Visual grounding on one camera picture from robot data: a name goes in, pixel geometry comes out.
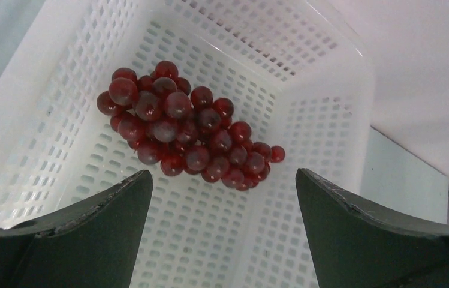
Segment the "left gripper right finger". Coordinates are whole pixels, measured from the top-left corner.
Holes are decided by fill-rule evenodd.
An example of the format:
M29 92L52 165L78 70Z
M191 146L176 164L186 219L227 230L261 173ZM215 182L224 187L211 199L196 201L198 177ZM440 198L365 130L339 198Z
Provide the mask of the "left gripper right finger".
M449 287L449 225L349 192L309 169L296 190L320 287Z

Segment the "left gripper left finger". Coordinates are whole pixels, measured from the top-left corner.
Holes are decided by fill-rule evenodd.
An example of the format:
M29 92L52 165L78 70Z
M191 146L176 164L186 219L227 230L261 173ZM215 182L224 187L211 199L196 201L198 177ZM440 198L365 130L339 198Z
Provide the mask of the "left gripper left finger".
M142 170L63 209L0 229L0 287L128 287L153 192Z

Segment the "red fake grape bunch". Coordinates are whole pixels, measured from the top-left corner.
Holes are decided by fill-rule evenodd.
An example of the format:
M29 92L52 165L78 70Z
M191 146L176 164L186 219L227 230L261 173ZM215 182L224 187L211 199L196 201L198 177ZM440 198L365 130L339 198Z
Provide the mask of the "red fake grape bunch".
M286 156L281 146L254 142L251 125L233 120L229 98L192 87L171 61L157 63L144 76L118 68L96 105L139 161L158 164L166 176L200 175L245 191L267 179L272 164Z

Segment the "white perforated plastic basket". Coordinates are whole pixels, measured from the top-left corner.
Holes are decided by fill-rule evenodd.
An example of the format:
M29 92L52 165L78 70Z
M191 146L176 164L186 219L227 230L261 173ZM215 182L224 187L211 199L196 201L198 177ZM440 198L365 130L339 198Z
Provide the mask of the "white perforated plastic basket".
M144 169L96 98L116 69L162 60L287 157L245 192L150 167L131 286L316 287L296 171L358 192L374 90L327 1L46 1L0 76L0 228Z

